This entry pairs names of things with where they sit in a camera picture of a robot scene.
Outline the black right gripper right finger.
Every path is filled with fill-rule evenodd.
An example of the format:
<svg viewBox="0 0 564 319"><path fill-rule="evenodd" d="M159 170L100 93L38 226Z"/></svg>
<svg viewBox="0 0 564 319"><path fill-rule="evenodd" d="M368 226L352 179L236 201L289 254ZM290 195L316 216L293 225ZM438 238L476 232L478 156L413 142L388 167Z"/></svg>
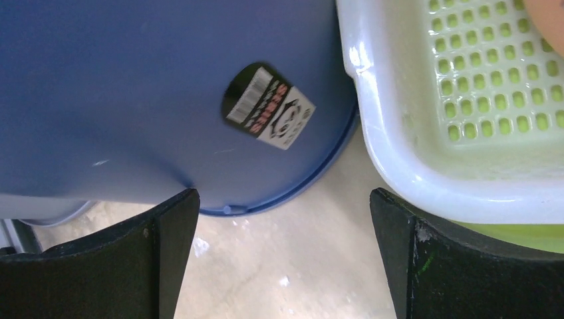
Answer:
<svg viewBox="0 0 564 319"><path fill-rule="evenodd" d="M383 188L370 213L398 318L562 318L563 255L482 235Z"/></svg>

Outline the grey plastic bucket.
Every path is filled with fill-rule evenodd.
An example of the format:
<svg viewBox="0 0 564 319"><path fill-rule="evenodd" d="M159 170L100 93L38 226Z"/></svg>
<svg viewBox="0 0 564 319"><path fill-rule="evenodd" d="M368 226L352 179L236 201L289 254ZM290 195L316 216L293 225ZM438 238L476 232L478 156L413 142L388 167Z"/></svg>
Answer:
<svg viewBox="0 0 564 319"><path fill-rule="evenodd" d="M36 227L52 227L81 216L95 201L1 194L1 219L16 219Z"/></svg>

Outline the green plastic basket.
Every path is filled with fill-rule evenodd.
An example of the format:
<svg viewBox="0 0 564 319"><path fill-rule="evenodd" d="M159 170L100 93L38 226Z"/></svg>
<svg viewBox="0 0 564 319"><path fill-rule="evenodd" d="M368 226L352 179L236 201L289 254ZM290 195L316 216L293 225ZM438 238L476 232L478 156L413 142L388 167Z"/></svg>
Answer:
<svg viewBox="0 0 564 319"><path fill-rule="evenodd" d="M563 59L523 1L338 1L385 182L476 224L563 222Z"/></svg>

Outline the green plastic basin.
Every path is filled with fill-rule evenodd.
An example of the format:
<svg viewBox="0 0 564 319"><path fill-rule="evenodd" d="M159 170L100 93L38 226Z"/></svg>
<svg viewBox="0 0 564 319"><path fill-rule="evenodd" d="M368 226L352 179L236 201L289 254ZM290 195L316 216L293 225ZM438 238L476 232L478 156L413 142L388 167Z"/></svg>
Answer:
<svg viewBox="0 0 564 319"><path fill-rule="evenodd" d="M563 254L563 225L456 224L515 245Z"/></svg>

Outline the blue plastic bucket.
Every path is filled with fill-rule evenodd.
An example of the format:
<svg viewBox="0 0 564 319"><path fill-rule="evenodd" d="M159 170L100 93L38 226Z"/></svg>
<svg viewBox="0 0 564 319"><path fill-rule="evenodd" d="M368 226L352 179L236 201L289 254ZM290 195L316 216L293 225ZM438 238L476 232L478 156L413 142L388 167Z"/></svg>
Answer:
<svg viewBox="0 0 564 319"><path fill-rule="evenodd" d="M242 215L357 118L334 1L2 1L1 194Z"/></svg>

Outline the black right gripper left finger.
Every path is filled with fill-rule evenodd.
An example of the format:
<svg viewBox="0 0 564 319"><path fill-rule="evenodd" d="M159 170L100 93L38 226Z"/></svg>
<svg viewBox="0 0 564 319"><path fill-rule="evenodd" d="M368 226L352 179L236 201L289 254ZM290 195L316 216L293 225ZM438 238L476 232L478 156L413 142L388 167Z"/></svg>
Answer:
<svg viewBox="0 0 564 319"><path fill-rule="evenodd" d="M187 189L42 253L1 257L1 317L173 318L199 208Z"/></svg>

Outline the orange capybara bucket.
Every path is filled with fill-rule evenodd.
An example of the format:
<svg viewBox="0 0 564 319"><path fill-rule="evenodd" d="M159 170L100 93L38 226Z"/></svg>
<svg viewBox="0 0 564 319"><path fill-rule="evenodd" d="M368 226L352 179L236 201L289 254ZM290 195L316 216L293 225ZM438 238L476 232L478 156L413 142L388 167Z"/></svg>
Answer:
<svg viewBox="0 0 564 319"><path fill-rule="evenodd" d="M563 0L525 0L524 4L536 29L563 56Z"/></svg>

